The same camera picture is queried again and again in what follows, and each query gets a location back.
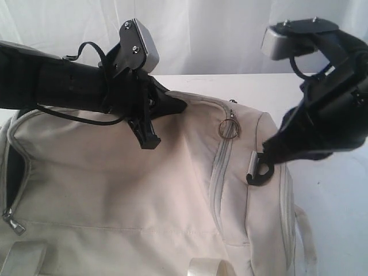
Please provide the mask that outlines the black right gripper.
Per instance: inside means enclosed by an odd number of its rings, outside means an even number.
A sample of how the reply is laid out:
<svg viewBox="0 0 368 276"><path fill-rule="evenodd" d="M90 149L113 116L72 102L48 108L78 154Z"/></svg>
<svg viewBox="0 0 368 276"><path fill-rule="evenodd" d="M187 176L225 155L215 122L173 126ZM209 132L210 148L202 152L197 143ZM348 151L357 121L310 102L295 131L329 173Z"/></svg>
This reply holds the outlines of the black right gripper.
<svg viewBox="0 0 368 276"><path fill-rule="evenodd" d="M306 38L333 70L306 80L301 105L290 109L277 133L262 143L269 164L323 160L331 156L327 150L353 150L367 138L367 44L344 31Z"/></svg>

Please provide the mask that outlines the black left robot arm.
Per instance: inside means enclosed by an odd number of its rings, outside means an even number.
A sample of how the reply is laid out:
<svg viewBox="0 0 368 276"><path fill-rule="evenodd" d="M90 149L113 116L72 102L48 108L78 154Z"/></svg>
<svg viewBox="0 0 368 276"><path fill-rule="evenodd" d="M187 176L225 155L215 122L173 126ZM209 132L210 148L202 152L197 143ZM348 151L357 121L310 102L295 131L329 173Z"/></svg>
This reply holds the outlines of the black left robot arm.
<svg viewBox="0 0 368 276"><path fill-rule="evenodd" d="M53 56L25 45L1 42L1 108L39 110L59 118L110 126L126 121L141 148L160 143L152 120L182 113L187 104L168 95L143 70L116 65L119 45L108 53L96 44L96 67L78 55Z"/></svg>

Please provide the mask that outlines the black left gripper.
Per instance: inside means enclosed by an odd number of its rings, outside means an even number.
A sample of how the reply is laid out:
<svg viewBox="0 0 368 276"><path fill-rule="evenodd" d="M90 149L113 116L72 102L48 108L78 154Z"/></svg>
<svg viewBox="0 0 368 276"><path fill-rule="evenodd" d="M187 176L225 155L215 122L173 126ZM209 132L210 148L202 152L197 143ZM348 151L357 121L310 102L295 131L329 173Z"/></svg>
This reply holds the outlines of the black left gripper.
<svg viewBox="0 0 368 276"><path fill-rule="evenodd" d="M126 121L144 150L154 150L161 139L155 134L151 119L180 114L187 108L187 103L171 97L169 89L154 77L142 77L137 72L127 72L115 78L100 71L102 93L101 108L116 115L111 121L101 121L99 125L108 126Z"/></svg>

